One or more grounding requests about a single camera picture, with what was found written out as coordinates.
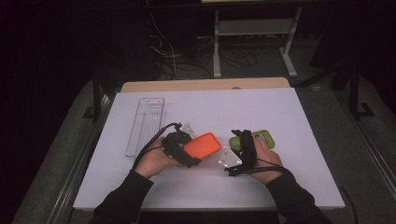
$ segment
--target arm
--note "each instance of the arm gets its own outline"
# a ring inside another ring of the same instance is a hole
[[[279,156],[268,149],[261,137],[253,137],[257,151],[257,167],[282,165]],[[277,211],[287,223],[332,223],[316,206],[314,197],[303,189],[293,175],[278,171],[260,172],[251,175],[262,182],[271,192]]]
[[[95,208],[90,223],[130,224],[138,220],[140,207],[153,185],[149,179],[169,166],[179,165],[163,153],[162,140],[163,138],[159,138],[148,148],[149,151],[136,168],[130,171],[122,184],[111,191]]]

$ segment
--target green object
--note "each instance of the green object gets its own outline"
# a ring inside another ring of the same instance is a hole
[[[267,147],[268,148],[275,147],[275,141],[272,138],[271,134],[267,130],[260,130],[260,131],[254,132],[252,134],[253,135],[262,134],[262,136],[264,136],[264,138],[265,138],[265,142],[266,142]],[[241,142],[239,141],[239,137],[238,136],[230,138],[229,143],[230,143],[231,149],[234,149],[234,150],[241,149]]]

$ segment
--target black sleeve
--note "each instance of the black sleeve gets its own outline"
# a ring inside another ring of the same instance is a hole
[[[152,181],[131,170],[122,184],[95,208],[90,223],[130,224],[137,221],[140,207],[152,185]]]
[[[315,206],[314,197],[303,189],[293,175],[284,174],[266,185],[276,203],[277,211],[287,223],[332,223]]]

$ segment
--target hand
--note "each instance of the hand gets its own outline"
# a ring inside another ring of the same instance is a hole
[[[274,151],[270,150],[267,147],[267,145],[264,142],[264,139],[262,139],[261,136],[257,136],[257,137],[253,136],[253,141],[254,141],[254,147],[256,148],[256,152],[257,152],[257,158],[261,160],[261,161],[257,160],[256,167],[274,166],[273,164],[282,165],[282,161],[280,160],[279,155],[277,155]],[[253,178],[259,180],[264,185],[280,177],[281,175],[282,172],[279,171],[266,171],[266,172],[258,172],[251,174]]]
[[[158,138],[148,148],[148,152],[142,157],[134,169],[137,173],[147,179],[159,174],[169,166],[181,166],[181,164],[175,159],[172,159],[163,153],[162,141],[163,137]]]

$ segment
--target white table surface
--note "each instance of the white table surface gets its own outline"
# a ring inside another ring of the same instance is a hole
[[[94,209],[128,175],[134,159],[125,150],[139,99],[163,97],[166,123],[190,122],[198,134],[213,133],[228,146],[232,129],[268,130],[283,165],[323,209],[344,207],[303,108],[292,88],[118,93],[74,207]],[[164,135],[172,132],[168,129]],[[198,166],[169,168],[151,178],[143,210],[275,210],[266,187],[248,175],[230,177],[220,151]]]

